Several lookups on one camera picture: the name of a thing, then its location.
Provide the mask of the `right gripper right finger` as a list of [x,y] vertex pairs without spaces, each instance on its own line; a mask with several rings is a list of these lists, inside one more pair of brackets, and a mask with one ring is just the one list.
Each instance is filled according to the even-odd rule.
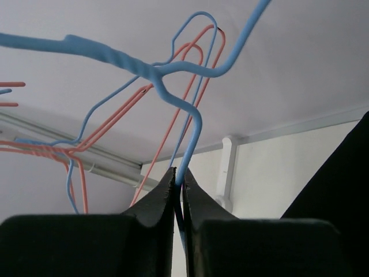
[[349,276],[338,231],[316,219],[238,219],[187,171],[188,276]]

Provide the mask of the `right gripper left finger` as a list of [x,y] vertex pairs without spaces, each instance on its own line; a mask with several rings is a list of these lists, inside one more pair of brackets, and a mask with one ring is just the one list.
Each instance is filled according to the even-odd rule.
[[6,219],[1,275],[170,276],[175,173],[120,214]]

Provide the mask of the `black trousers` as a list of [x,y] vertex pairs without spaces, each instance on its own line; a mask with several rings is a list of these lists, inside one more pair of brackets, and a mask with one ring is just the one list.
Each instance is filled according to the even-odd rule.
[[341,234],[353,275],[368,276],[368,114],[348,133],[282,217],[330,222]]

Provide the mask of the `light blue hanger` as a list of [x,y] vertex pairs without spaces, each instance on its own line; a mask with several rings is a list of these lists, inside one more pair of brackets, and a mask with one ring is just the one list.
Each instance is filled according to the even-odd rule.
[[[183,26],[180,28],[180,30],[177,31],[176,35],[173,37],[172,39],[172,50],[174,50],[174,43],[176,41],[176,38],[180,35],[180,33],[184,30],[184,28],[187,26],[187,24],[195,17],[195,16],[207,16],[209,17],[213,24],[211,25],[208,25],[207,27],[205,27],[198,35],[197,37],[195,37],[195,39],[192,41],[192,42],[189,42],[189,43],[186,43],[184,44],[182,47],[180,47],[174,54],[172,53],[171,56],[169,57],[169,60],[165,63],[163,63],[163,65],[165,64],[168,64],[170,63],[174,58],[176,58],[176,56],[178,54],[180,54],[182,51],[183,54],[182,54],[182,58],[181,58],[181,61],[184,61],[185,60],[185,57],[187,55],[187,53],[194,47],[198,50],[199,52],[199,65],[202,65],[202,62],[203,62],[203,58],[204,58],[204,54],[202,52],[202,48],[197,45],[197,42],[198,40],[210,29],[214,29],[214,34],[213,34],[213,37],[212,37],[212,41],[210,43],[210,46],[209,46],[209,50],[208,50],[208,54],[206,56],[206,60],[205,60],[205,63],[204,65],[207,66],[208,64],[208,61],[209,61],[209,58],[210,58],[210,55],[212,53],[212,49],[213,49],[213,45],[214,45],[214,42],[216,40],[216,35],[218,32],[220,32],[220,35],[221,35],[221,38],[222,38],[222,44],[221,44],[221,47],[219,48],[219,51],[217,53],[217,56],[215,57],[215,60],[214,60],[214,63],[213,63],[213,68],[216,66],[217,64],[217,61],[219,60],[220,58],[220,55],[221,53],[223,52],[223,49],[224,49],[224,46],[225,46],[225,33],[224,31],[222,31],[218,26],[217,26],[217,23],[216,23],[216,20],[211,17],[209,14],[205,14],[205,13],[201,13],[198,12],[198,13],[195,13],[193,14],[184,24]],[[154,63],[153,65],[155,66],[158,66],[158,65],[162,65],[161,63]],[[88,210],[88,196],[87,196],[87,188],[86,188],[86,180],[85,180],[85,173],[84,173],[84,166],[82,164],[82,161],[77,158],[76,156],[76,153],[82,153],[88,149],[90,149],[90,147],[92,147],[92,145],[98,141],[98,139],[100,139],[101,137],[103,137],[103,135],[105,135],[135,104],[138,103],[139,100],[141,100],[141,98],[143,98],[153,87],[154,85],[153,84],[148,84],[146,86],[143,86],[141,87],[140,89],[138,89],[126,102],[124,102],[124,104],[118,108],[116,110],[116,112],[113,113],[113,115],[111,115],[107,120],[105,120],[102,125],[100,127],[98,127],[93,133],[91,133],[87,138],[83,139],[82,140],[82,135],[84,134],[84,130],[86,128],[86,125],[88,123],[88,120],[89,118],[92,116],[92,113],[100,106],[102,106],[102,104],[104,104],[105,102],[107,102],[108,100],[110,100],[113,96],[117,95],[119,92],[123,91],[125,88],[127,88],[130,84],[132,84],[136,79],[138,79],[138,77],[134,77],[133,79],[131,79],[130,81],[128,81],[124,86],[122,86],[121,88],[119,88],[118,90],[116,90],[115,92],[113,92],[111,95],[109,95],[108,97],[106,97],[105,99],[103,99],[102,101],[98,102],[98,104],[96,104],[95,106],[93,106],[91,108],[91,110],[87,113],[83,123],[82,123],[82,127],[81,127],[81,130],[80,130],[80,133],[79,135],[77,136],[77,138],[75,138],[74,140],[57,140],[57,141],[54,141],[52,143],[44,143],[44,142],[40,142],[40,141],[34,141],[34,140],[26,140],[25,138],[17,138],[15,140],[15,142],[17,143],[22,143],[22,144],[29,144],[29,145],[42,145],[42,149],[44,152],[46,152],[46,154],[44,155],[45,157],[49,157],[49,158],[52,158],[54,160],[57,160],[57,161],[60,161],[61,162],[61,158],[57,158],[57,155],[56,155],[56,148],[57,148],[57,145],[59,144],[67,144],[67,145],[71,145],[69,148],[65,148],[63,150],[61,150],[61,154],[60,155],[64,155],[66,157],[69,158],[70,160],[70,164],[69,166],[66,165],[66,162],[62,162],[64,165],[65,165],[65,168],[67,170],[67,181],[66,181],[66,186],[67,186],[67,191],[68,191],[68,197],[71,201],[71,204],[73,206],[73,209],[75,210],[75,212],[78,214],[78,210],[77,210],[77,207],[76,207],[76,201],[75,201],[75,196],[74,196],[74,189],[73,189],[73,184],[72,184],[72,181],[71,181],[71,175],[72,175],[72,171],[73,171],[73,166],[74,166],[74,162],[76,161],[79,168],[80,168],[80,177],[81,177],[81,191],[82,191],[82,201],[83,201],[83,209],[84,209],[84,213],[87,214],[89,212]],[[208,82],[210,80],[210,78],[207,78],[205,80],[205,84],[203,85],[202,89],[201,89],[201,92],[200,92],[200,95],[199,97],[197,97],[197,94],[198,94],[198,91],[199,91],[199,88],[200,88],[200,85],[202,83],[202,79],[203,77],[200,77],[199,78],[199,82],[198,82],[198,86],[197,86],[197,90],[193,96],[193,101],[191,104],[194,104],[194,107],[198,107],[201,99],[202,99],[202,96],[206,90],[206,87],[208,85]],[[180,108],[177,108],[176,109],[176,112],[175,114],[173,115],[172,117],[172,120],[167,128],[167,131],[162,139],[162,142],[160,144],[160,146],[158,147],[157,151],[156,151],[156,154],[153,158],[153,160],[151,161],[151,164],[150,166],[148,167],[148,170],[146,172],[146,175],[143,177],[143,179],[141,180],[140,182],[140,185],[138,187],[138,189],[136,189],[135,191],[135,195],[131,201],[131,204],[130,204],[130,207],[132,205],[134,205],[138,198],[139,198],[139,195],[141,193],[141,191],[143,190],[144,188],[144,185],[145,183],[147,182],[148,178],[149,178],[149,175],[150,175],[150,172],[152,171],[156,161],[157,161],[157,158],[161,152],[161,150],[163,149],[164,147],[164,144],[172,130],[172,127],[178,117],[180,113]],[[192,120],[192,117],[190,115],[187,116],[185,122],[184,122],[184,125],[183,125],[183,128],[182,128],[182,131],[181,131],[181,134],[179,136],[179,140],[178,140],[178,143],[176,145],[176,148],[175,148],[175,151],[172,155],[172,158],[170,160],[170,163],[169,163],[169,166],[172,165],[172,162],[174,160],[174,156],[176,155],[177,151],[178,151],[178,148],[179,146],[181,145],[182,143],[182,140],[191,124],[191,120]]]
[[202,117],[198,109],[192,104],[179,99],[168,92],[163,83],[163,77],[175,72],[189,72],[201,77],[209,78],[216,78],[224,75],[236,62],[240,52],[242,51],[242,48],[250,36],[250,33],[268,5],[269,1],[258,2],[254,11],[247,20],[243,30],[241,31],[227,60],[221,66],[214,69],[185,61],[154,66],[137,58],[133,58],[124,52],[115,50],[103,43],[74,35],[67,35],[63,40],[50,40],[2,33],[1,46],[32,51],[79,55],[100,62],[112,64],[118,68],[127,70],[136,76],[149,80],[154,85],[157,93],[163,101],[186,111],[193,118],[194,127],[191,134],[191,139],[176,175],[176,189],[180,190],[184,181],[185,172],[188,168],[190,159],[201,134]]

